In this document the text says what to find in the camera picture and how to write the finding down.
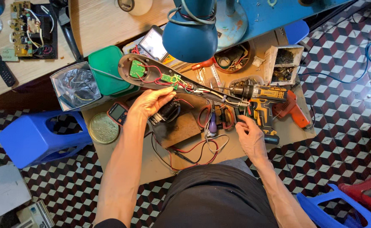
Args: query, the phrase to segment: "measuring tape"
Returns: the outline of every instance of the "measuring tape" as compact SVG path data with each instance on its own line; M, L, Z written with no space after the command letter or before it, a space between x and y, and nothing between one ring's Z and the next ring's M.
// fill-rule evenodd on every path
M218 84L218 87L222 87L221 80L219 79L218 72L216 71L216 68L214 65L211 65L211 72L212 72L213 77L216 80L216 84Z

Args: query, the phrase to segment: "person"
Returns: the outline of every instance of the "person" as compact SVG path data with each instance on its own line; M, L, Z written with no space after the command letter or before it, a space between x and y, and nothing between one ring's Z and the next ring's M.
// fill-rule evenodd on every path
M175 95L172 87L147 90L129 109L102 177L95 228L130 226L147 119ZM235 126L241 147L256 167L264 188L241 159L244 168L236 159L185 169L168 189L154 228L315 227L274 171L263 132L252 119L239 118L244 121Z

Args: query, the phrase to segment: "plastic bag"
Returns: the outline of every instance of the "plastic bag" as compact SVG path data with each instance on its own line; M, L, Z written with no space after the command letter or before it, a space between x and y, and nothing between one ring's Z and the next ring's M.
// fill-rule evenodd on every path
M58 77L60 99L72 108L86 105L101 97L91 70L73 69Z

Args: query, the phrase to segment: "orange hot glue gun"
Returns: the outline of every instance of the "orange hot glue gun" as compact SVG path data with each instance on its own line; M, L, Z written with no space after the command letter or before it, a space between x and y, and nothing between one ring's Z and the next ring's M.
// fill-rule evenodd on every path
M310 121L308 121L301 108L297 105L297 96L291 90L287 91L287 101L273 105L272 111L273 116L278 118L291 114L294 122L301 128L310 124Z

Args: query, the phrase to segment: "blue desk lamp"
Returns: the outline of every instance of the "blue desk lamp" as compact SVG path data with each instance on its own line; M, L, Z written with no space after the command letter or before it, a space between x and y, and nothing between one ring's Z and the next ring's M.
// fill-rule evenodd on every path
M237 43L248 26L245 11L235 0L218 3L217 0L174 0L174 3L176 8L167 14L169 22L163 32L163 46L183 62L208 60L218 47Z

